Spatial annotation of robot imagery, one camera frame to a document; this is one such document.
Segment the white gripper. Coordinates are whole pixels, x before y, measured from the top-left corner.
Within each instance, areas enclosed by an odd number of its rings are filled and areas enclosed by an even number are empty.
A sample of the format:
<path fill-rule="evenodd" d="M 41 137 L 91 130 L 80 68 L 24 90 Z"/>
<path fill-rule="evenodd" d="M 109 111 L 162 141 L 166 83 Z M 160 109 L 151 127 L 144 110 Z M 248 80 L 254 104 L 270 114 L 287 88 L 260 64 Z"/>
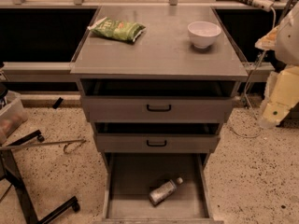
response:
<path fill-rule="evenodd" d="M 271 129 L 283 121 L 299 103 L 299 67 L 287 65 L 281 72 L 271 72 L 264 90 L 258 123 Z"/>

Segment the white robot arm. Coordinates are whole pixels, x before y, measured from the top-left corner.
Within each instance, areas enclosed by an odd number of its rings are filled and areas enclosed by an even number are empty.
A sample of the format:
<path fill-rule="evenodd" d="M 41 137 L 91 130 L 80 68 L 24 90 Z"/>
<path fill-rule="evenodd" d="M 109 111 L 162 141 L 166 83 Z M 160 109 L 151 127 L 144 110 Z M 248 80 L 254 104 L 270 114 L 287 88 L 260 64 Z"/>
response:
<path fill-rule="evenodd" d="M 299 103 L 299 4 L 277 27 L 261 37 L 255 47 L 273 50 L 275 58 L 286 64 L 279 73 L 270 73 L 258 117 L 261 127 L 274 128 Z"/>

